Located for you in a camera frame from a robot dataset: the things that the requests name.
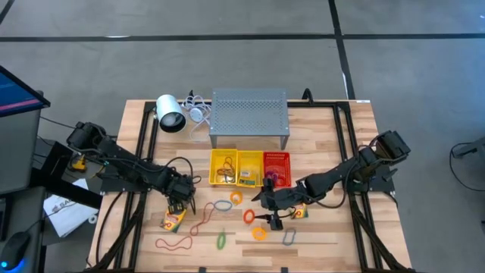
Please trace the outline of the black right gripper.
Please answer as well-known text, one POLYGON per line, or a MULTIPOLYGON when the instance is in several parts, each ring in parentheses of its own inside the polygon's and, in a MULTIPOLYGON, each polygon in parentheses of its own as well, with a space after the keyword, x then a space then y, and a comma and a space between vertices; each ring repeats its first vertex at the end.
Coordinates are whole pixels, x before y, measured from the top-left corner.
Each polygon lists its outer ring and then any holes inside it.
POLYGON ((283 188, 282 190, 274 189, 274 182, 270 178, 263 180, 263 191, 251 199, 252 202, 261 201, 263 198, 263 207, 272 211, 271 214, 256 215, 255 219, 267 221, 272 231, 283 230, 283 222, 280 220, 278 212, 296 206, 300 203, 299 188, 283 188))

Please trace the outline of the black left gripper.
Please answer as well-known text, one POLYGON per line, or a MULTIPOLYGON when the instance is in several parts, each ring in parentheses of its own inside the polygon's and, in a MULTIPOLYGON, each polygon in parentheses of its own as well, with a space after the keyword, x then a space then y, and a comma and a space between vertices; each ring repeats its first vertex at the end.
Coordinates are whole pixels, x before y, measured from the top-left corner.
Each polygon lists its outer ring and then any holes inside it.
POLYGON ((192 178, 188 175, 175 175, 165 171, 162 176, 162 193, 168 198, 169 213, 185 214, 188 204, 194 194, 195 187, 192 178))

